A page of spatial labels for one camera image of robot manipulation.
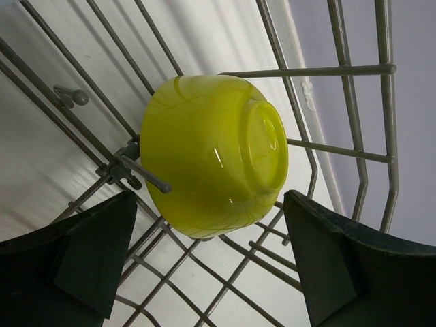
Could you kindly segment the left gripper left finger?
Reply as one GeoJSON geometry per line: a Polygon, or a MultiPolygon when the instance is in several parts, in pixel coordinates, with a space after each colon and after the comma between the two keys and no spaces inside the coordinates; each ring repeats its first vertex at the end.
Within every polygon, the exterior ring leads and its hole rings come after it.
{"type": "Polygon", "coordinates": [[[123,191],[1,243],[2,326],[102,326],[111,316],[136,220],[123,191]]]}

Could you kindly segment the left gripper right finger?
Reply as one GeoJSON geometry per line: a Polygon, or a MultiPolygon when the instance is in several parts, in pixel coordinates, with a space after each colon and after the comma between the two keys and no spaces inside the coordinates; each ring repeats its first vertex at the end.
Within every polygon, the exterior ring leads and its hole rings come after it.
{"type": "Polygon", "coordinates": [[[302,193],[284,196],[312,326],[434,326],[435,248],[377,231],[302,193]]]}

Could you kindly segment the green plastic bowl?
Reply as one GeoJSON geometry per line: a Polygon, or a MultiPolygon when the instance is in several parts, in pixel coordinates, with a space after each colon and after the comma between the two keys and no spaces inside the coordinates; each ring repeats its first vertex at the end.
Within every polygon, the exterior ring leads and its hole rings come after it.
{"type": "Polygon", "coordinates": [[[147,189],[178,232],[212,238],[252,225],[273,208],[288,169],[285,128],[275,107],[234,76],[177,76],[146,107],[142,166],[167,182],[147,189]]]}

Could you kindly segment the grey wire dish rack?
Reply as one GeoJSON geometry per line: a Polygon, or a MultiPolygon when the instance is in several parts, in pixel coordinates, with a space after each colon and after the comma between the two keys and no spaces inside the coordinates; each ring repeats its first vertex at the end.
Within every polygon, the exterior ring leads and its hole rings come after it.
{"type": "MultiPolygon", "coordinates": [[[[140,121],[151,98],[144,83],[114,43],[87,1],[29,1],[57,34],[77,62],[96,83],[128,125],[139,132],[140,121]]],[[[159,45],[135,1],[94,1],[104,18],[120,38],[144,77],[156,89],[176,75],[170,60],[159,45]]],[[[277,63],[255,1],[141,1],[151,15],[175,61],[185,74],[210,74],[227,71],[274,69],[277,63]]],[[[285,1],[266,1],[288,67],[309,67],[309,58],[296,51],[296,35],[291,19],[296,10],[285,1]]],[[[61,54],[42,28],[18,2],[1,8],[1,38],[52,89],[55,84],[78,87],[89,93],[90,102],[77,106],[72,113],[109,150],[115,152],[131,139],[103,100],[61,54]]],[[[97,155],[77,129],[18,71],[2,54],[3,61],[25,83],[47,109],[65,123],[97,155]]],[[[280,78],[249,79],[271,101],[281,115],[289,138],[299,138],[296,121],[284,83],[280,78]]],[[[292,78],[298,105],[309,137],[326,143],[326,119],[329,109],[344,118],[339,129],[345,132],[343,147],[352,147],[347,109],[339,77],[292,78]]],[[[311,169],[305,150],[290,146],[290,170],[285,189],[307,191],[311,169]]],[[[354,207],[358,171],[354,159],[331,156],[331,167],[318,166],[315,200],[324,206],[351,215],[354,207]],[[342,186],[344,176],[334,160],[351,164],[347,177],[352,186],[342,186]]],[[[97,164],[89,159],[12,81],[1,72],[1,241],[42,228],[98,180],[97,164]]],[[[141,205],[131,245],[137,241],[160,214],[142,181],[137,191],[141,205]]],[[[262,246],[288,260],[293,260],[291,245],[282,245],[278,235],[257,225],[230,233],[228,238],[249,250],[249,241],[266,234],[262,246]]],[[[154,249],[146,252],[146,263],[164,277],[189,248],[193,240],[177,231],[166,234],[154,249]]],[[[243,256],[214,238],[198,243],[192,254],[222,279],[229,279],[243,256]]],[[[130,322],[133,305],[140,305],[160,283],[155,273],[142,265],[122,283],[118,294],[128,304],[116,301],[114,311],[104,326],[122,326],[130,322]]],[[[190,303],[205,312],[222,284],[186,258],[169,280],[190,303]]],[[[303,295],[282,280],[247,262],[234,286],[284,326],[309,326],[303,295]]],[[[153,326],[145,315],[151,314],[160,326],[194,326],[200,317],[169,284],[163,284],[145,306],[146,312],[132,318],[130,326],[153,326]]],[[[202,326],[273,326],[233,291],[228,290],[211,312],[209,323],[202,326]]]]}

